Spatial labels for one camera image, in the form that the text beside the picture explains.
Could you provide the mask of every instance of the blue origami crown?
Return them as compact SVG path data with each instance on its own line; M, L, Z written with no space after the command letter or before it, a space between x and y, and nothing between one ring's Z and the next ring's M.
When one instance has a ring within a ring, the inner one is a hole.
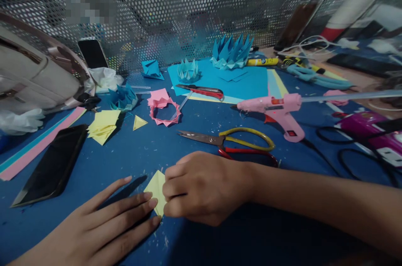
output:
M234 44L232 36L225 41L226 36L222 38L219 45L215 40L214 48L212 49L212 64L222 70L243 68L246 65L254 39L250 41L250 37L247 36L243 43L242 34Z
M121 110L124 113L132 110L138 103L138 98L129 84L126 84L126 88L117 85L117 91L109 89L109 93L109 105L112 110Z
M198 63L193 60L192 63L187 61L183 62L177 66L177 75L179 80L185 84L192 84L200 79L200 73L198 71Z

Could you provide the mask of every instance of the hand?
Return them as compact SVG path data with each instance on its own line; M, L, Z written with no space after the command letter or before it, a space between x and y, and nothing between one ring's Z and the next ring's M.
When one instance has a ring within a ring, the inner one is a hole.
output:
M247 163L194 152L165 172L164 213L218 226L249 201L253 180Z
M131 176L120 179L73 211L38 245L10 266L84 266L114 265L159 225L153 217L132 228L157 204L152 193L141 193L122 199L100 210L98 207Z

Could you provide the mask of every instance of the forearm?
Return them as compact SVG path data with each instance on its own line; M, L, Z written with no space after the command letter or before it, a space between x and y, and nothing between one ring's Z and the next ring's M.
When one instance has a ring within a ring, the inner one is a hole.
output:
M252 201L327 223L402 258L399 189L249 163Z

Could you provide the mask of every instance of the fingernail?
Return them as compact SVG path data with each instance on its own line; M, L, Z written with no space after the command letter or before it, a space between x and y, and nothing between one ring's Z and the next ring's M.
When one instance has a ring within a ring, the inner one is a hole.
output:
M152 224L153 224L154 226L158 226L161 219L162 219L161 216L154 217L154 218L152 219Z
M145 200L149 200L149 199L151 199L152 198L152 192L145 192L144 193L144 198L145 198Z
M151 200L149 200L148 204L151 209L154 209L158 204L158 199L152 198Z

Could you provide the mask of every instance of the blue origami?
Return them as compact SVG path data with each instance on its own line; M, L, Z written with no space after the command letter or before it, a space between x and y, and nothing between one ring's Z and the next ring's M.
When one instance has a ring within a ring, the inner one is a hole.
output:
M129 84L126 84L125 88L117 86L117 91L109 89L109 93L109 105L112 110L124 113L131 111L138 103L138 98Z
M160 73L159 64L157 60L143 61L141 62L144 72L142 72L143 77L154 78L157 80L165 80L162 73Z
M219 44L215 40L211 58L213 66L221 70L243 68L247 63L253 41L254 38L250 41L250 36L247 36L243 43L243 34L234 44L232 36L227 41L224 36Z
M179 81L185 84L192 84L198 81L201 76L198 71L197 61L193 60L193 62L190 63L187 59L184 62L181 60L181 64L177 66L177 75Z

